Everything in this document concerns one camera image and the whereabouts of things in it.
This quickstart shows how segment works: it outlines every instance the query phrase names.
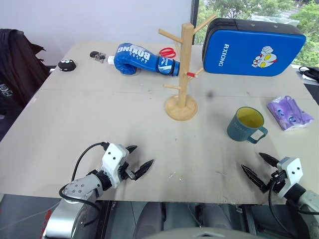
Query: cartoon character print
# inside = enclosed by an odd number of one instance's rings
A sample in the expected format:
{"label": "cartoon character print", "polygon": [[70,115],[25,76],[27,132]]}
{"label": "cartoon character print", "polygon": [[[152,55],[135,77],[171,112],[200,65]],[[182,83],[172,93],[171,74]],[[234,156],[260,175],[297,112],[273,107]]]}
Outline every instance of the cartoon character print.
{"label": "cartoon character print", "polygon": [[277,60],[277,56],[273,54],[273,49],[270,46],[264,46],[262,51],[255,60],[253,60],[253,67],[265,68],[274,64]]}

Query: red scissors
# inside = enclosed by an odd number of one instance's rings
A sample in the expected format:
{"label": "red scissors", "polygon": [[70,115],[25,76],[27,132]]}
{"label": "red scissors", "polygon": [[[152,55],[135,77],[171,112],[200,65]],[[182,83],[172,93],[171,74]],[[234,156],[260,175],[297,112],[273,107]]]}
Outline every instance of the red scissors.
{"label": "red scissors", "polygon": [[159,54],[163,57],[174,58],[176,56],[176,52],[171,47],[163,48],[159,51]]}

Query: wooden mug tree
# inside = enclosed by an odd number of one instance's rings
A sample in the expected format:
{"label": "wooden mug tree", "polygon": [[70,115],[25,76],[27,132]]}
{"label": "wooden mug tree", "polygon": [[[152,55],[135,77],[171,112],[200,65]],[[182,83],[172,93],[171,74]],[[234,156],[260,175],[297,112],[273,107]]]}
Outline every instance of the wooden mug tree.
{"label": "wooden mug tree", "polygon": [[175,41],[176,51],[179,55],[179,86],[172,86],[164,84],[164,87],[173,88],[178,90],[177,96],[172,96],[165,102],[165,110],[167,114],[174,120],[189,120],[194,117],[197,112],[197,103],[193,97],[187,95],[188,82],[203,70],[199,69],[196,73],[189,72],[189,63],[191,56],[191,46],[193,36],[205,25],[211,22],[216,15],[212,15],[206,19],[200,26],[194,29],[191,23],[184,23],[181,28],[181,38],[159,29],[159,34],[166,36]]}

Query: purple tissue pack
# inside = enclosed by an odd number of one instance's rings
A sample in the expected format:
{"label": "purple tissue pack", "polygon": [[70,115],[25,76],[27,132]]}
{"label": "purple tissue pack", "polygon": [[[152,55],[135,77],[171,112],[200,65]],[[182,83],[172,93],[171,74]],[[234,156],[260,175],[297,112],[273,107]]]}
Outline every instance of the purple tissue pack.
{"label": "purple tissue pack", "polygon": [[280,96],[267,104],[267,108],[284,131],[306,127],[314,118],[302,111],[290,96]]}

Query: window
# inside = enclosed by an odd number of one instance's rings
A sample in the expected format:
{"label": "window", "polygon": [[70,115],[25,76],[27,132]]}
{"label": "window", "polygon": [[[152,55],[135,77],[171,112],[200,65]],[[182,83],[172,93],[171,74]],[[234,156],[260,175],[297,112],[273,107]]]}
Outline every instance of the window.
{"label": "window", "polygon": [[[193,0],[192,9],[197,18],[193,23],[200,25],[207,17],[239,18],[277,22],[297,26],[307,40],[293,64],[319,66],[319,0]],[[194,39],[202,45],[207,27],[200,30]]]}

